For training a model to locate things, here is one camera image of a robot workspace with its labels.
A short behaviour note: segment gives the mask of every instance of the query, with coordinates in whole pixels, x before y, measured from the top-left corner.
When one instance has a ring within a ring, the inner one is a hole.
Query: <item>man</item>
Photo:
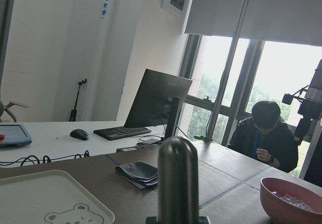
[[[237,125],[227,147],[289,173],[297,166],[298,142],[280,114],[276,102],[257,102],[252,117]]]

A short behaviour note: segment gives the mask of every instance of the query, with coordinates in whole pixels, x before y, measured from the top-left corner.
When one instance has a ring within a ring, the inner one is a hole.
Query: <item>bear drawing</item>
[[[51,224],[103,224],[104,219],[89,210],[85,204],[76,204],[72,210],[62,213],[51,212],[45,215],[45,221]]]

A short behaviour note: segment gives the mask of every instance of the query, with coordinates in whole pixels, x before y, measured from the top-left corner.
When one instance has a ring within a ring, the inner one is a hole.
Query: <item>dark jacket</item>
[[[269,154],[277,158],[280,170],[289,173],[296,168],[298,144],[294,141],[293,130],[285,122],[279,121],[273,131],[262,135],[255,127],[253,119],[246,118],[237,125],[227,147],[252,158],[257,136],[261,139],[257,148],[266,149]]]

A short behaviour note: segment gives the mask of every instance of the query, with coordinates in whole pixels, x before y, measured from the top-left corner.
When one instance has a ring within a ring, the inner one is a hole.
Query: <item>table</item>
[[[31,135],[33,141],[24,147],[0,148],[0,162],[13,162],[19,158],[35,155],[39,159],[47,155],[51,159],[65,156],[83,155],[86,150],[91,156],[115,153],[116,149],[135,146],[140,140],[139,136],[128,137],[108,141],[93,133],[96,129],[123,126],[124,121],[91,121],[91,122],[22,122]],[[83,129],[89,133],[90,138],[86,141],[70,137],[74,129]],[[149,127],[151,133],[162,136],[163,126]]]
[[[274,169],[213,141],[194,141],[198,152],[199,214],[212,224],[272,224],[260,203],[260,180],[276,177],[319,195],[322,188]],[[157,167],[157,146],[140,150],[57,161],[35,166],[0,168],[0,178],[45,170],[64,170],[115,214],[115,223],[145,223],[157,216],[157,188],[139,190],[116,174],[117,164],[145,161]]]

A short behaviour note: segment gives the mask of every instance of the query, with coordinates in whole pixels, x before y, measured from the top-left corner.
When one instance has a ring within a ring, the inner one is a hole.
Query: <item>brown tabletop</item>
[[[196,141],[200,215],[211,223],[272,223],[260,203],[263,177],[285,179],[322,195],[322,188],[229,150],[214,142]],[[158,147],[57,161],[34,166],[0,168],[0,178],[46,170],[64,170],[115,215],[116,224],[145,223],[157,216],[157,188],[139,190],[116,174],[117,165],[145,161],[157,167]]]

